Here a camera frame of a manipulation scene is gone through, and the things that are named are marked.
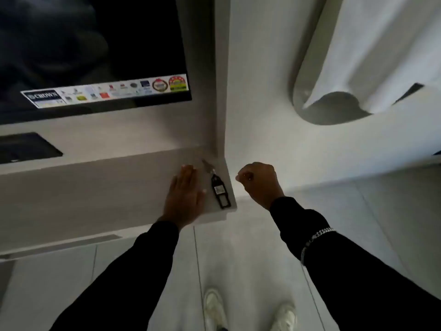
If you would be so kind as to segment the white left shoe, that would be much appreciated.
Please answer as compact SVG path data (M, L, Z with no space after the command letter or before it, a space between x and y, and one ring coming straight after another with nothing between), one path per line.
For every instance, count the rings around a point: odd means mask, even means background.
M229 331L222 297L215 288L206 290L203 301L206 331Z

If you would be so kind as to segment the white right shoe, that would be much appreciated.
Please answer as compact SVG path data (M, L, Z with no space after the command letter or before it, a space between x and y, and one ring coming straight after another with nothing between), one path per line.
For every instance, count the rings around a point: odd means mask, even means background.
M279 306L274 321L269 331L297 331L298 318L295 306L292 303L285 303Z

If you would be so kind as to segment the black flat screen television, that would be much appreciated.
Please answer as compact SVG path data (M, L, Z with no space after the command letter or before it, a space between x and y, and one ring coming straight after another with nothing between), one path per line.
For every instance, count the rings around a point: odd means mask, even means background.
M177 74L189 80L176 0L0 0L0 125L192 100L38 109L20 93Z

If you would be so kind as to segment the white sticker strip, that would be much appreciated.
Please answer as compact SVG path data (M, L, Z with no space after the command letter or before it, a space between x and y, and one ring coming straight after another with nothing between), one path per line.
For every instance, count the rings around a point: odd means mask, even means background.
M20 93L36 108L44 109L189 92L187 75L177 74L109 83L24 90Z

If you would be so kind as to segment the person's right hand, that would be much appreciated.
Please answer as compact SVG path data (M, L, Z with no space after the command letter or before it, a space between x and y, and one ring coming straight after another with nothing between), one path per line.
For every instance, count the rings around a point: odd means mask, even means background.
M284 192L279 184L276 171L272 165L264 164L264 182L260 188L254 191L246 191L252 200L264 209L270 210L272 203L278 198L284 197Z

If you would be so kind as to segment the white draped cloth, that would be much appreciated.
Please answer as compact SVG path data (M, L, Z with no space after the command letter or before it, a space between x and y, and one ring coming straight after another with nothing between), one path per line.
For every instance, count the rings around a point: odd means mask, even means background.
M377 114L414 84L441 90L441 0L342 0L302 108L342 92Z

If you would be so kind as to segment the black key tag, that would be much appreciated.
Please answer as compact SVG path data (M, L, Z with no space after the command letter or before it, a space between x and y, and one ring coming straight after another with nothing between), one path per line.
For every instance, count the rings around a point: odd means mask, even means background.
M231 208L232 205L229 200L226 186L222 179L216 173L211 174L211 187L217 199L219 207L222 210Z

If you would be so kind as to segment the black flat box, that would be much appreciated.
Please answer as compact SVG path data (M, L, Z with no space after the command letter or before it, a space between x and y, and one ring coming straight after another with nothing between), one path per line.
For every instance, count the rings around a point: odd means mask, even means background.
M35 132L0 136L0 165L62 156L60 150Z

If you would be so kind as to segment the white shoe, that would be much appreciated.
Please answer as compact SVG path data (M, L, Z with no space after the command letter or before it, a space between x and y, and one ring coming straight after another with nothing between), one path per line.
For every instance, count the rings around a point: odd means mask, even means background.
M269 331L297 331L298 318L295 306L292 303L285 303L279 306L274 321Z
M215 288L206 290L203 301L206 331L229 331L222 297Z

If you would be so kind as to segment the person's left forearm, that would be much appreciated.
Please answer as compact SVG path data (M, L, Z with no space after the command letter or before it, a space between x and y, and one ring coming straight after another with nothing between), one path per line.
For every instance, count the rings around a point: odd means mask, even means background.
M153 224L58 316L49 331L147 331L178 239L175 223Z

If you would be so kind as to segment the person's left hand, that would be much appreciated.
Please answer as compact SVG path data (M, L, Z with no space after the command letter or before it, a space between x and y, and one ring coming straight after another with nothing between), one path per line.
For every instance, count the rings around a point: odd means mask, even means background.
M198 170L183 165L170 183L163 214L157 221L174 223L178 230L192 224L203 212L196 209L196 194L201 189Z

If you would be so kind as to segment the person's right forearm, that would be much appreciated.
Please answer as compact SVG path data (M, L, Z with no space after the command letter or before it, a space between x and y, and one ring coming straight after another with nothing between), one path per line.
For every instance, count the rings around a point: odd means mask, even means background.
M441 331L441 300L281 197L270 207L281 239L306 267L340 331Z

